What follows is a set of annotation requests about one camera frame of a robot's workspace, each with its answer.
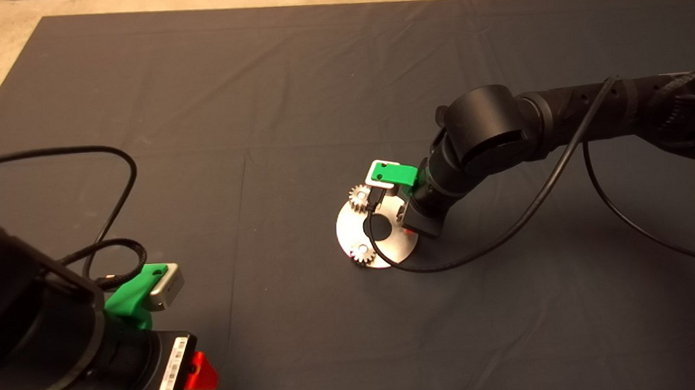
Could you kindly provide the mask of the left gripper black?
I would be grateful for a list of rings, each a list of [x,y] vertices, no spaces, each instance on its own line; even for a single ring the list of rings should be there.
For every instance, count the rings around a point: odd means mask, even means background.
[[[218,372],[202,351],[195,351],[198,338],[190,332],[149,331],[152,353],[145,377],[145,390],[215,390]]]

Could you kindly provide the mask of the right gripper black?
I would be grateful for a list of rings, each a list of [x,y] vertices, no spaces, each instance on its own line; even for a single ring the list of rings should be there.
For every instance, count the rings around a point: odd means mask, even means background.
[[[443,233],[444,221],[450,210],[450,198],[443,194],[422,193],[404,196],[404,211],[401,223],[408,235],[424,235],[430,238]]]

